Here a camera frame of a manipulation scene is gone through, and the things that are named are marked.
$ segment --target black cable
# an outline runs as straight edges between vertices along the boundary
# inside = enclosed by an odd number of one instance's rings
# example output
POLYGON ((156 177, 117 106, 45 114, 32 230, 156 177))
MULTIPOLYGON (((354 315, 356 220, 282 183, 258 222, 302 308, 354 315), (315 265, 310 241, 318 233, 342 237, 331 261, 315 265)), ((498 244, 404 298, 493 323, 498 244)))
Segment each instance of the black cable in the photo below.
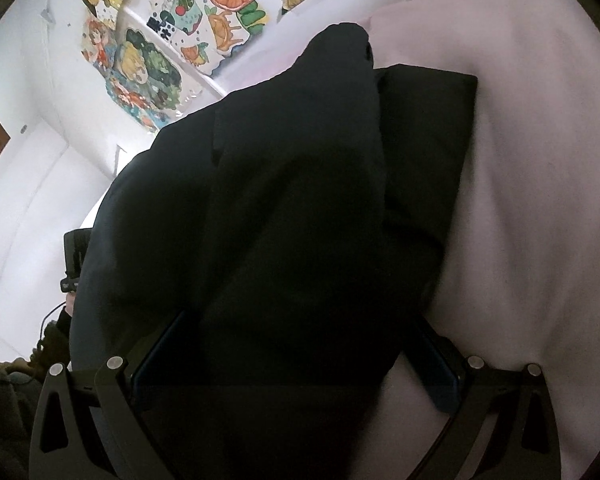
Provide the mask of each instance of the black cable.
POLYGON ((53 314, 56 310, 58 310, 61 306, 65 306, 66 305, 66 301, 63 301, 62 303, 60 303, 58 306, 55 307, 55 309, 53 309, 51 312, 49 312, 46 316, 45 319, 42 320, 42 324, 40 325, 40 337, 38 338, 38 340, 40 341, 42 339, 42 331, 45 327, 45 321, 49 318, 49 316, 51 316, 51 314, 53 314))

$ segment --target metal rivet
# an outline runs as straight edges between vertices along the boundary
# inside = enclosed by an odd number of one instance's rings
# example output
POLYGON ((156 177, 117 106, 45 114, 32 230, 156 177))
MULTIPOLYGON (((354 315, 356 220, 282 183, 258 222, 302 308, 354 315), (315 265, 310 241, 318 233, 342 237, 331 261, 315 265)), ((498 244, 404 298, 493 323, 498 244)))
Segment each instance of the metal rivet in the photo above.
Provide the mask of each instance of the metal rivet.
POLYGON ((540 368, 537 364, 531 363, 526 367, 526 371, 529 372, 533 377, 539 377, 542 375, 542 368, 540 368))
POLYGON ((109 370, 117 370, 122 366, 123 359, 117 355, 107 361, 107 368, 109 370))
POLYGON ((477 355, 472 355, 466 360, 469 363, 469 366, 474 370, 479 370, 484 366, 484 360, 477 355))
POLYGON ((56 363, 54 365, 51 365, 51 367, 49 368, 49 373, 53 375, 53 377, 55 377, 56 375, 60 375, 63 368, 64 367, 62 366, 62 363, 56 363))

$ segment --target white wall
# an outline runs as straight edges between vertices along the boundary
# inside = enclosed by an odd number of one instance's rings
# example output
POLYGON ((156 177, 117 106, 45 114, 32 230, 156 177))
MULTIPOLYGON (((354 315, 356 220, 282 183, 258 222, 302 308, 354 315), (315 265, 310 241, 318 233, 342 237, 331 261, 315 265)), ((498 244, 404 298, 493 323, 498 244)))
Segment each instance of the white wall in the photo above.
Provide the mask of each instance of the white wall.
POLYGON ((110 179, 45 122, 9 148, 16 153, 0 172, 0 338, 28 357, 43 317, 64 298, 62 236, 80 227, 110 179))

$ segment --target person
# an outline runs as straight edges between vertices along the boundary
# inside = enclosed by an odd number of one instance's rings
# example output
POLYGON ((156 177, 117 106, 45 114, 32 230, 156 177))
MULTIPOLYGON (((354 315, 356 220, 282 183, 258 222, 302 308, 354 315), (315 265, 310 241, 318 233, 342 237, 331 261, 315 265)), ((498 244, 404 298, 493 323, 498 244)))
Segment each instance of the person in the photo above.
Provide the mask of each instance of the person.
POLYGON ((69 327, 75 293, 66 296, 58 321, 48 323, 29 361, 0 362, 0 480, 26 480, 29 442, 48 368, 69 363, 69 327))

